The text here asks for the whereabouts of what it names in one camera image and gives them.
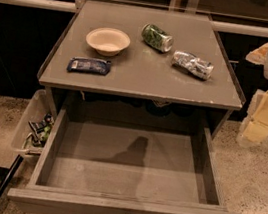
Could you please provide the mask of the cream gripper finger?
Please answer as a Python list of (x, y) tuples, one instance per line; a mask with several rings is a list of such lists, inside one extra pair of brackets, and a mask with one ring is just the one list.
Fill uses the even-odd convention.
[(246, 55), (245, 59), (250, 63), (263, 66), (264, 63), (266, 63), (267, 51), (268, 43), (265, 43), (259, 48), (256, 48), (255, 50), (249, 52), (248, 55)]
[(257, 146), (268, 139), (268, 91), (258, 89), (253, 95), (236, 139), (243, 147)]

